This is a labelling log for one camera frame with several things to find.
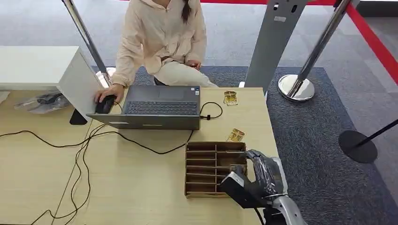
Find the white shelf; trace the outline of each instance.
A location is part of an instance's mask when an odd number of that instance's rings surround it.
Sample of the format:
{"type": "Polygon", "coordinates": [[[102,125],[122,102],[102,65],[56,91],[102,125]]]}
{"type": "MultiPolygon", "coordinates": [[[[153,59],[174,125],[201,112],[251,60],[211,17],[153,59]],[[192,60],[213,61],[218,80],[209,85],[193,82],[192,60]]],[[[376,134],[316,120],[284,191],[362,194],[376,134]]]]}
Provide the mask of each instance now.
{"type": "Polygon", "coordinates": [[[0,46],[0,91],[56,90],[86,118],[101,82],[78,46],[0,46]]]}

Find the woman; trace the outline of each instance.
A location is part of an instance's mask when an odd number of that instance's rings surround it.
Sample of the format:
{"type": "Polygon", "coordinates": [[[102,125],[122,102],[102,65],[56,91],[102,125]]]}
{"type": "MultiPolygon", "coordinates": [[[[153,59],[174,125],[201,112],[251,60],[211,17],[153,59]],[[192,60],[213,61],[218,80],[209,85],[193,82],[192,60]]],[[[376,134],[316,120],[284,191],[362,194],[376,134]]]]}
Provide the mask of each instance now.
{"type": "Polygon", "coordinates": [[[217,87],[199,71],[206,44],[200,0],[130,0],[112,85],[95,101],[120,102],[142,64],[157,85],[217,87]]]}

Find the floor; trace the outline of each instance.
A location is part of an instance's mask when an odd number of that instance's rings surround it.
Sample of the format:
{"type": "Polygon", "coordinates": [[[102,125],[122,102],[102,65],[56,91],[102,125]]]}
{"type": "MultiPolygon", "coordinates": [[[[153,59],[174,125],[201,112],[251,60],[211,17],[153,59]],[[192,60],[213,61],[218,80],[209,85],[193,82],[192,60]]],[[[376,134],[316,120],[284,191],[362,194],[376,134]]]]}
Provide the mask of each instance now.
{"type": "MultiPolygon", "coordinates": [[[[128,3],[75,0],[75,4],[105,64],[114,65],[128,3]]],[[[209,40],[204,65],[248,66],[266,6],[203,4],[202,7],[209,40]]],[[[305,8],[279,66],[304,64],[332,11],[329,6],[305,8]]],[[[397,59],[398,18],[371,18],[367,22],[397,59]]],[[[3,31],[0,45],[80,45],[90,58],[60,0],[1,1],[0,30],[3,31]]],[[[316,66],[325,69],[358,131],[370,135],[397,118],[398,86],[347,15],[316,66]]],[[[375,139],[379,149],[375,165],[398,203],[397,134],[395,127],[375,139]]]]}

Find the beige pants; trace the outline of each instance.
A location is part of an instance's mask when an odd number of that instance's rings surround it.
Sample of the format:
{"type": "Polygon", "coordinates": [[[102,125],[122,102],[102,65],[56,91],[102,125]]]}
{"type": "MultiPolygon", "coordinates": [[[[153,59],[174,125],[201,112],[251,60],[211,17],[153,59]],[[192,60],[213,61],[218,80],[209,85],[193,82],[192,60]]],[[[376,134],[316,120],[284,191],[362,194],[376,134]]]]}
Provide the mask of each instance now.
{"type": "Polygon", "coordinates": [[[160,82],[175,85],[199,85],[200,87],[217,87],[209,78],[195,68],[173,61],[166,63],[154,74],[160,82]]]}

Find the dark hair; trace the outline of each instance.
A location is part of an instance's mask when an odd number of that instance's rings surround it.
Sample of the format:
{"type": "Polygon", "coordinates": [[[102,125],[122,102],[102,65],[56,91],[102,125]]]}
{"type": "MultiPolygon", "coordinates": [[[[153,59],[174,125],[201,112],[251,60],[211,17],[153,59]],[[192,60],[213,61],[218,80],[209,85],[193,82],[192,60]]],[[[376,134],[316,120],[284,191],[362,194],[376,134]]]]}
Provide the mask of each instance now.
{"type": "Polygon", "coordinates": [[[183,0],[185,2],[184,8],[183,8],[183,13],[181,14],[181,17],[184,20],[184,23],[188,21],[189,14],[191,14],[191,7],[189,6],[188,1],[189,0],[183,0]]]}

